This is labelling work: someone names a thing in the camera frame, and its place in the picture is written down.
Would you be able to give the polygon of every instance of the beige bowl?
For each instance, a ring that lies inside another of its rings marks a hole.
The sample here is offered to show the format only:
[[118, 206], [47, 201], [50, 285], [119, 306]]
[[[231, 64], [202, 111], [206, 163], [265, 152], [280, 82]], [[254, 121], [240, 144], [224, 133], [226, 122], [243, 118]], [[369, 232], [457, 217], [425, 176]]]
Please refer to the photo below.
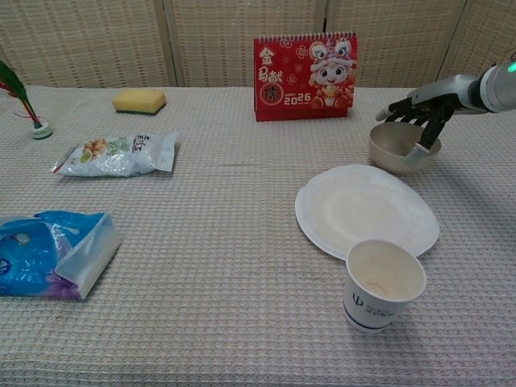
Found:
[[381, 123], [369, 133], [369, 155], [380, 168], [397, 174], [416, 173], [428, 166], [441, 150], [439, 139], [430, 152], [414, 165], [403, 160], [419, 141], [422, 128], [411, 123]]

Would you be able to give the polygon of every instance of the green feather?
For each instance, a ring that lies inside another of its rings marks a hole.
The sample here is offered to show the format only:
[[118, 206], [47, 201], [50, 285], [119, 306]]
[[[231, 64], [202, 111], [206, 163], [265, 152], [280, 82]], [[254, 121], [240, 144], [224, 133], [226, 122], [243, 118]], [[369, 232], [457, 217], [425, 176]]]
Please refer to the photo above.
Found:
[[29, 102], [29, 98], [27, 96], [27, 91], [25, 90], [25, 86], [19, 80], [16, 73], [11, 69], [7, 64], [0, 60], [0, 88], [7, 90], [9, 95], [12, 97], [18, 98], [22, 101], [23, 105], [27, 109], [28, 114], [31, 116], [32, 121], [34, 121], [35, 127], [41, 127], [41, 123], [35, 115], [34, 108]]

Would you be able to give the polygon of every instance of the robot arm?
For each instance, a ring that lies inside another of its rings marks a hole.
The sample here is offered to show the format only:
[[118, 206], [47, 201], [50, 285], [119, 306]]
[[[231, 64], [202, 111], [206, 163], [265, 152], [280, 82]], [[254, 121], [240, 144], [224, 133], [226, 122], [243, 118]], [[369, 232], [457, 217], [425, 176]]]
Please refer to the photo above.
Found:
[[431, 149], [454, 114], [500, 113], [516, 109], [516, 61], [493, 66], [479, 77], [456, 75], [412, 91], [387, 106], [377, 121], [412, 122], [425, 126], [421, 139], [406, 157], [415, 164]]

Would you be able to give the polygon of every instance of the white paper cup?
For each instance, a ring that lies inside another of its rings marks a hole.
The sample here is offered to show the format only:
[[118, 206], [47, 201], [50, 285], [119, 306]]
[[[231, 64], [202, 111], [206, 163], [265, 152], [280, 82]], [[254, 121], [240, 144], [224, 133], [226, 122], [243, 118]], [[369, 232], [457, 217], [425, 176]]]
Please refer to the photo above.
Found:
[[347, 256], [344, 315], [362, 332], [385, 329], [419, 297], [427, 276], [419, 260], [384, 240], [365, 240]]

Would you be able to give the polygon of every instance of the bag of peanuts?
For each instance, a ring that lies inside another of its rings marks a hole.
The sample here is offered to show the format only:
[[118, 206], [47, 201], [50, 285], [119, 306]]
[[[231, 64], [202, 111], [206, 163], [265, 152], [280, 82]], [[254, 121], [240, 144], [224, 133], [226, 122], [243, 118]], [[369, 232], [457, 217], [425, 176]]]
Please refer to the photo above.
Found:
[[102, 138], [73, 147], [52, 169], [69, 176], [133, 177], [155, 169], [172, 172], [177, 134], [143, 133]]

